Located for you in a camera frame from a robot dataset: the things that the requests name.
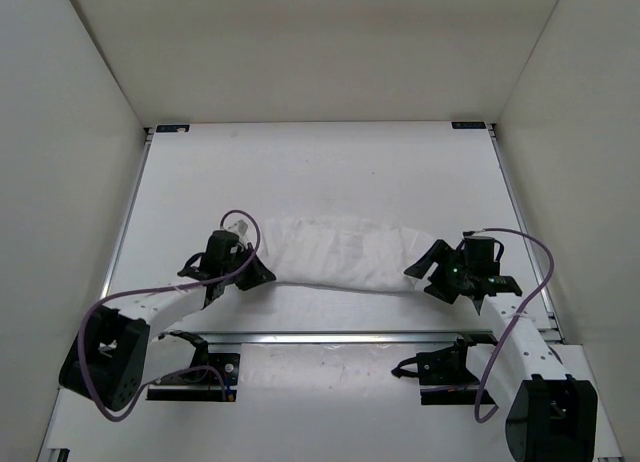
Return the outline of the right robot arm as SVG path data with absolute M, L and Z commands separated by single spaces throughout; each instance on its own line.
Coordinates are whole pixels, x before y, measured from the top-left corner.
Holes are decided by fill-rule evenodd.
M 391 373 L 417 380 L 424 405 L 473 405 L 480 424 L 504 411 L 516 461 L 591 461 L 596 389 L 571 373 L 530 318 L 528 305 L 546 284 L 524 295 L 502 274 L 505 246 L 492 234 L 466 232 L 455 247 L 438 239 L 404 272 L 426 279 L 425 292 L 447 304 L 469 299 L 489 335 L 461 335 L 448 347 L 399 362 Z

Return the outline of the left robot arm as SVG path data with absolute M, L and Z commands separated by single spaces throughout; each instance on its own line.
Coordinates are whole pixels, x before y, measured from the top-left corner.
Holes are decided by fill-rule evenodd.
M 134 289 L 122 295 L 130 301 L 111 307 L 107 296 L 85 313 L 59 372 L 59 384 L 91 400 L 110 422 L 126 419 L 142 391 L 167 376 L 197 380 L 220 371 L 209 365 L 201 337 L 174 331 L 172 325 L 207 308 L 234 285 L 248 291 L 275 281 L 258 256 L 259 241 L 248 242 L 238 227 L 212 232 L 204 251 L 192 255 L 178 271 L 179 282 Z M 173 371 L 153 361 L 150 349 L 166 336 L 182 341 Z

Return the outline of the white pleated skirt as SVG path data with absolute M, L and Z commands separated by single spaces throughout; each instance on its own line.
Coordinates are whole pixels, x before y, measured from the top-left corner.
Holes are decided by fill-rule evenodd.
M 268 219 L 258 256 L 283 284 L 405 293 L 416 282 L 404 271 L 434 242 L 427 232 L 352 216 Z

